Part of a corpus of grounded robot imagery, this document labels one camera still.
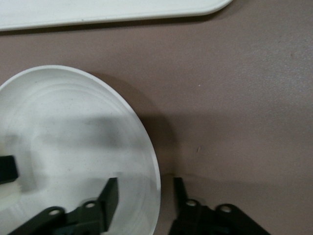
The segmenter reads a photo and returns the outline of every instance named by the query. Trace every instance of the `white bowl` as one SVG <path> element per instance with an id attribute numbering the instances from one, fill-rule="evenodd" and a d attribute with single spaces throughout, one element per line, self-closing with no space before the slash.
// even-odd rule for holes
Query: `white bowl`
<path id="1" fill-rule="evenodd" d="M 152 235 L 160 207 L 156 155 L 128 103 L 81 70 L 41 66 L 0 87 L 0 156 L 15 155 L 22 196 L 0 212 L 5 235 L 50 206 L 72 211 L 119 180 L 108 235 Z"/>

